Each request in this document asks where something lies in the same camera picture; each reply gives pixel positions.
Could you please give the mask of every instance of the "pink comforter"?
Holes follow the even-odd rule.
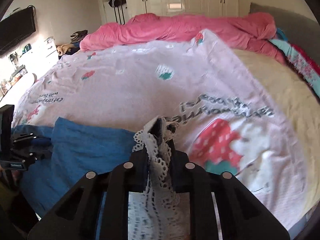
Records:
[[[268,13],[255,13],[243,18],[142,14],[131,18],[125,25],[107,23],[101,26],[81,41],[80,48],[87,51],[154,40],[189,41],[203,29],[217,34],[232,49],[265,54],[285,64],[283,54],[267,40],[276,34],[274,19]]]

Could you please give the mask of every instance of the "blue cloth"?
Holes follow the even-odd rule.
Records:
[[[285,36],[283,30],[277,28],[276,34],[278,34],[278,39],[279,39],[279,40],[288,41],[288,38],[287,38],[287,36]]]
[[[128,161],[135,145],[133,132],[84,126],[63,118],[58,118],[54,128],[19,125],[13,132],[48,137],[53,144],[52,158],[31,165],[20,184],[40,217],[88,171],[101,174]]]

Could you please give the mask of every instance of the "lace fabric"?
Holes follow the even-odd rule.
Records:
[[[136,145],[132,151],[146,146],[149,156],[149,177],[143,193],[129,193],[129,239],[184,240],[189,235],[189,195],[176,194],[171,187],[168,173],[171,149],[167,142],[174,137],[168,126],[178,127],[176,122],[161,118],[161,144],[149,133],[158,118],[147,123],[134,135]]]

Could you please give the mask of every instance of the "pillow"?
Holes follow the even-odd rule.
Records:
[[[269,41],[284,52],[287,60],[291,63],[289,66],[307,82],[308,86],[316,93],[319,99],[320,66],[298,45],[275,39]]]
[[[317,22],[294,12],[251,3],[250,13],[256,12],[271,14],[289,41],[300,46],[320,65],[320,26]]]

